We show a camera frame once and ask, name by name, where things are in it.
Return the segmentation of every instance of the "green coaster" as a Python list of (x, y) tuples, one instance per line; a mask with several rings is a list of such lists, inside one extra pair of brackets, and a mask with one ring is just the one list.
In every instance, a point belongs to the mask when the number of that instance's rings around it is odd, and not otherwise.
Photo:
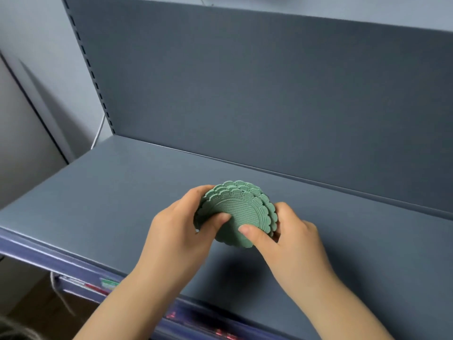
[(232, 217), (220, 228), (216, 240), (230, 246), (252, 247), (252, 243), (238, 231), (242, 224), (253, 224), (270, 236), (277, 229), (274, 205), (252, 183), (226, 181), (209, 190), (195, 213), (195, 227), (199, 229), (209, 217), (219, 212), (227, 212)]

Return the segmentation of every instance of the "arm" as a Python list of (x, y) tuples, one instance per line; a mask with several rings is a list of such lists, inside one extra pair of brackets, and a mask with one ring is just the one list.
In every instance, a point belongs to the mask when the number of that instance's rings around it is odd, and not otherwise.
[(385, 327), (335, 275), (313, 223), (285, 203), (275, 205), (277, 243), (257, 227), (239, 231), (261, 252), (275, 279), (323, 340), (391, 340)]
[(214, 186), (191, 189), (151, 223), (139, 262), (96, 309), (74, 340), (145, 340), (206, 259), (231, 216), (212, 216), (197, 233), (193, 215)]

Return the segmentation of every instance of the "scalloped coaster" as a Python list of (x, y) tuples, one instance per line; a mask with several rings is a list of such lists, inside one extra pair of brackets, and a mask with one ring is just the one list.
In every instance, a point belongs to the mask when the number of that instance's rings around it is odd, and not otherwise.
[(253, 224), (273, 236), (277, 229), (274, 205), (261, 189), (241, 180), (226, 181), (209, 190), (195, 213), (197, 229), (212, 215), (227, 212), (232, 217), (218, 231), (216, 240), (230, 246), (250, 248), (253, 244), (239, 231), (242, 224)]

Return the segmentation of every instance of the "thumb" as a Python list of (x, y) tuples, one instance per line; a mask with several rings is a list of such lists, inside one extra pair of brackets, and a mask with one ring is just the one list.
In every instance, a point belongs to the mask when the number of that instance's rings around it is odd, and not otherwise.
[(268, 234), (254, 225), (242, 224), (238, 230), (257, 247), (265, 260), (269, 257), (272, 248), (277, 245)]
[(212, 242), (217, 235), (220, 227), (229, 221), (231, 215), (229, 213), (221, 212), (211, 216), (200, 228), (198, 236), (202, 238), (202, 241)]

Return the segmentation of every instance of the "wooden floor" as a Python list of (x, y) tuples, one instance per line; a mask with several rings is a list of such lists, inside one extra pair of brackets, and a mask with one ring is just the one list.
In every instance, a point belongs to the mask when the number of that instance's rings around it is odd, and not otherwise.
[(79, 318), (75, 318), (66, 310), (52, 290), (49, 277), (35, 285), (8, 317), (34, 329), (48, 340), (70, 340), (98, 304), (64, 292), (63, 294)]

